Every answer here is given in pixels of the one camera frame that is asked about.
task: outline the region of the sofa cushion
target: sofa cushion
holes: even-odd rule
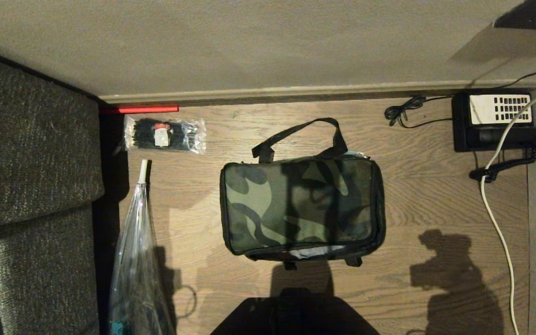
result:
[[[99,333],[91,206],[0,227],[0,335]]]
[[[98,105],[0,63],[0,224],[102,195]]]

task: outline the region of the black cable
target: black cable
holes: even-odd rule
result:
[[[521,81],[521,80],[523,80],[523,79],[525,79],[525,78],[529,78],[529,77],[534,76],[535,74],[536,74],[536,72],[533,72],[532,74],[526,74],[526,75],[524,75],[524,76],[518,78],[517,80],[515,80],[515,81],[513,81],[513,82],[511,82],[511,83],[509,83],[509,84],[507,84],[507,85],[501,85],[501,86],[498,86],[498,87],[492,87],[492,88],[490,88],[490,89],[498,89],[498,88],[505,88],[505,87],[508,87],[508,86],[512,86],[512,85],[514,85],[515,83],[518,83],[519,81]]]
[[[448,98],[451,98],[451,97],[453,97],[453,96],[452,95],[446,95],[444,97],[436,97],[436,98],[428,99],[428,98],[420,95],[419,97],[410,98],[407,102],[405,102],[404,104],[402,104],[400,106],[390,106],[390,107],[386,108],[386,110],[383,112],[383,116],[387,120],[390,120],[390,123],[389,123],[390,127],[392,127],[394,125],[394,123],[396,123],[396,121],[398,121],[400,126],[403,127],[403,128],[406,128],[406,129],[413,129],[413,128],[429,125],[430,123],[434,123],[434,122],[438,122],[438,121],[452,121],[453,120],[452,118],[438,119],[438,120],[433,120],[433,121],[427,121],[427,122],[424,122],[424,123],[420,123],[419,125],[410,126],[410,127],[406,126],[404,124],[404,122],[402,122],[403,118],[404,118],[405,121],[409,120],[408,117],[407,117],[407,110],[421,108],[421,107],[423,107],[423,104],[425,104],[428,101],[439,100],[439,99],[448,99]]]
[[[472,170],[469,173],[469,177],[476,181],[481,181],[483,176],[485,176],[485,182],[493,182],[497,179],[497,175],[504,170],[508,170],[510,168],[514,168],[515,166],[519,165],[527,165],[535,163],[536,161],[536,140],[528,143],[527,150],[525,151],[525,155],[523,158],[520,159],[512,159],[510,161],[503,161],[501,163],[493,164],[489,167],[489,169],[485,169],[485,167],[480,167],[478,169]]]

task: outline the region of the plastic bag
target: plastic bag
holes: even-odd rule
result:
[[[204,120],[157,120],[125,117],[125,149],[133,146],[142,149],[206,152],[206,126]]]
[[[154,254],[146,169],[144,160],[115,252],[109,335],[174,335]]]

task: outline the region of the coiled cord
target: coiled cord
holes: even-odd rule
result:
[[[417,127],[429,125],[430,123],[434,123],[438,121],[452,121],[453,119],[449,117],[448,119],[438,119],[438,120],[433,120],[433,121],[427,121],[419,125],[410,126],[410,127],[405,125],[404,122],[402,121],[402,119],[404,119],[405,121],[409,120],[407,117],[407,110],[422,108],[423,104],[425,104],[428,101],[438,100],[438,99],[448,99],[451,97],[452,95],[447,95],[445,97],[437,97],[437,98],[428,99],[420,95],[419,97],[410,98],[407,102],[405,102],[404,104],[400,106],[390,106],[386,108],[386,110],[383,112],[383,116],[387,120],[390,120],[390,123],[389,123],[390,127],[392,127],[396,123],[396,121],[398,121],[400,126],[406,129],[417,128]]]

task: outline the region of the power cord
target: power cord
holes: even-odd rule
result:
[[[524,158],[521,159],[512,159],[510,161],[502,161],[499,162],[498,157],[498,163],[493,164],[489,167],[489,169],[485,169],[484,167],[472,170],[469,173],[469,177],[476,181],[481,181],[481,178],[485,175],[485,182],[491,183],[497,179],[497,175],[504,170],[508,170],[510,168],[514,168],[515,166],[519,165],[527,165],[535,163],[536,161],[536,140],[529,142],[526,144],[528,147],[526,150],[526,155]]]
[[[510,131],[510,129],[512,129],[512,126],[514,125],[518,117],[521,116],[525,112],[525,110],[527,110],[534,103],[536,103],[536,97],[530,100],[530,102],[526,106],[521,108],[521,110],[513,117],[512,121],[510,121],[510,123],[506,127],[506,130],[504,130],[502,137],[500,138],[500,142],[496,148],[496,151],[493,154],[493,157],[491,157],[491,159],[485,166],[485,170],[489,169],[489,167],[493,164],[493,162],[496,160],[496,158],[500,154],[500,151],[502,150],[502,146],[504,145],[504,141],[506,140],[506,136],[508,136],[508,132]],[[508,245],[506,244],[504,235],[502,234],[502,231],[500,230],[500,227],[497,224],[496,218],[494,217],[493,212],[491,212],[489,203],[487,202],[487,197],[485,196],[485,178],[487,178],[487,176],[483,174],[483,176],[481,176],[481,182],[479,183],[480,184],[479,187],[481,189],[481,198],[483,199],[483,204],[485,205],[487,214],[489,214],[489,218],[491,219],[491,222],[496,228],[496,232],[498,236],[500,237],[500,241],[502,241],[502,246],[504,246],[504,252],[506,253],[506,260],[508,261],[508,269],[510,270],[510,318],[512,319],[512,326],[514,327],[514,331],[516,335],[519,335],[518,326],[516,324],[516,316],[514,314],[514,269],[512,267],[512,259],[510,258],[510,252],[508,251]]]
[[[531,74],[526,74],[526,75],[518,78],[517,80],[515,80],[515,81],[513,81],[513,82],[511,82],[509,84],[501,85],[501,86],[497,86],[497,87],[492,87],[490,89],[499,89],[499,88],[510,87],[510,86],[514,85],[515,83],[518,83],[519,81],[521,81],[521,80],[523,80],[525,78],[532,77],[534,75],[536,75],[536,71],[531,73]],[[402,121],[402,119],[404,119],[404,121],[409,120],[408,117],[407,117],[407,110],[422,108],[423,104],[425,104],[428,101],[438,100],[438,99],[448,99],[448,98],[452,98],[452,97],[453,97],[453,95],[446,95],[444,97],[436,97],[436,98],[428,99],[428,98],[426,98],[426,97],[424,97],[422,95],[419,95],[417,97],[410,98],[407,102],[405,102],[404,104],[402,104],[400,106],[390,106],[390,107],[386,108],[385,112],[383,112],[383,116],[387,120],[390,120],[390,123],[389,123],[390,127],[392,127],[396,123],[396,121],[398,121],[400,126],[403,127],[403,128],[406,128],[406,129],[413,129],[413,128],[429,125],[430,123],[439,122],[439,121],[452,121],[453,119],[451,117],[449,117],[449,118],[446,118],[446,119],[438,119],[438,120],[433,120],[433,121],[420,123],[419,125],[410,126],[410,127],[405,125],[404,122]]]
[[[402,121],[403,118],[404,118],[405,121],[409,120],[408,117],[407,117],[407,110],[422,108],[423,104],[425,104],[428,101],[439,100],[439,99],[448,99],[448,98],[451,98],[451,97],[453,97],[453,96],[452,95],[446,95],[444,97],[436,97],[436,98],[428,99],[428,98],[420,95],[419,97],[410,98],[407,102],[405,102],[404,104],[402,104],[400,106],[390,106],[390,107],[386,108],[385,112],[383,112],[383,116],[387,120],[390,120],[390,123],[389,123],[390,127],[392,127],[396,123],[396,121],[398,121],[400,126],[403,127],[403,128],[406,128],[406,129],[413,129],[413,128],[429,125],[430,123],[434,123],[434,122],[438,122],[438,121],[452,121],[453,119],[451,117],[449,117],[448,119],[438,119],[438,120],[428,121],[428,122],[424,122],[424,123],[421,123],[419,125],[410,126],[410,127],[406,126],[404,124],[404,122]]]
[[[529,78],[529,77],[534,76],[535,74],[536,74],[536,71],[533,72],[532,74],[526,74],[526,75],[524,75],[524,76],[518,78],[517,80],[515,80],[515,81],[513,81],[513,82],[511,82],[511,83],[509,83],[509,84],[501,85],[501,86],[497,86],[497,87],[492,87],[492,88],[489,88],[489,89],[498,89],[498,88],[505,88],[505,87],[508,87],[508,86],[512,86],[512,85],[514,85],[515,83],[518,83],[519,81],[521,81],[521,80],[523,80],[523,79],[525,79],[525,78]]]

